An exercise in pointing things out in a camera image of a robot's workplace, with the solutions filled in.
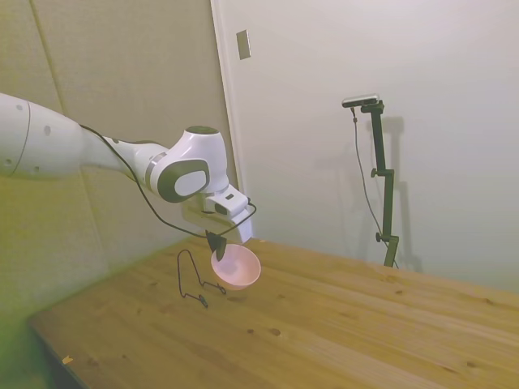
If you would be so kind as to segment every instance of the wire stand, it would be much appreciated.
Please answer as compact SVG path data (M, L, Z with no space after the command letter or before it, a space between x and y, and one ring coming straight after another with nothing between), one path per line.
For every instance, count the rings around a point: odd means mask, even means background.
M195 260L193 259L193 255L191 254L191 252L188 250L188 249L184 249L182 251L180 251L177 255L177 270L178 270L178 291L180 292L180 296L182 296L183 298L186 298L186 297L191 297L191 298L194 298L195 300L198 300L202 303L202 305L204 307L208 307L208 303L205 301L205 298L204 296L202 296L201 294L198 295L198 297L196 296L193 296L192 294L189 294L189 293L183 293L182 292L182 279L181 279L181 276L180 276L180 256L183 252L187 252L189 254L189 257L191 258L191 263L193 264L193 268L195 269L195 272L196 272L196 276L198 277L198 283L204 287L205 285L211 285L212 287L214 288L217 288L218 290L220 290L220 292L222 294L227 294L227 291L225 290L225 288L219 284L211 284L210 282L207 282L207 281L202 281L200 279L200 274L198 273L198 269L196 268L196 264L195 264Z

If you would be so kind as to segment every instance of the wood knot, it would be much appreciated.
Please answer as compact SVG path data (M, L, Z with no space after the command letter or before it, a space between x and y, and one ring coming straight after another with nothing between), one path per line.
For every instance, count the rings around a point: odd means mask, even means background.
M451 369L450 367L447 367L447 366L441 366L441 368L445 371L448 371L449 373L454 373L454 374L457 374L457 371Z
M271 328L270 330L268 330L271 334L273 334L274 336L279 336L281 335L281 331L279 331L277 328Z
M94 358L89 358L88 361L87 361L87 364L89 366L93 366L93 367L98 367L99 366L99 362L96 361Z

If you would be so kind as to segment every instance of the wooden tabletop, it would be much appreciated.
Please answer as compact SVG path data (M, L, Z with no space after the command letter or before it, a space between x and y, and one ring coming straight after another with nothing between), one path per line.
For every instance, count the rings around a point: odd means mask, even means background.
M519 296L265 241L250 288L212 281L187 240L32 318L87 387L519 388Z

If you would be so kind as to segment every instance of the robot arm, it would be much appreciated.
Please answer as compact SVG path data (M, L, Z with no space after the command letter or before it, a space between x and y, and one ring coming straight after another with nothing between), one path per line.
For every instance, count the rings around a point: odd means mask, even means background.
M134 179L108 143L131 166L142 187L169 203L182 203L185 220L212 236L239 224L225 238L244 243L251 237L249 201L229 184L225 145L217 130L190 127L167 148L153 141L102 140L86 128L60 113L0 93L0 175L45 180L95 166Z

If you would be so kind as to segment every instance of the pink bowl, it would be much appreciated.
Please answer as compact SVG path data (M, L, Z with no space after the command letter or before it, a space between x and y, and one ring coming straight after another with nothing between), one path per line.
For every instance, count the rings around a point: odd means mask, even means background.
M220 261L216 251L212 253L211 266L218 283L230 290L254 284L261 274L261 263L256 254L240 245L227 245Z

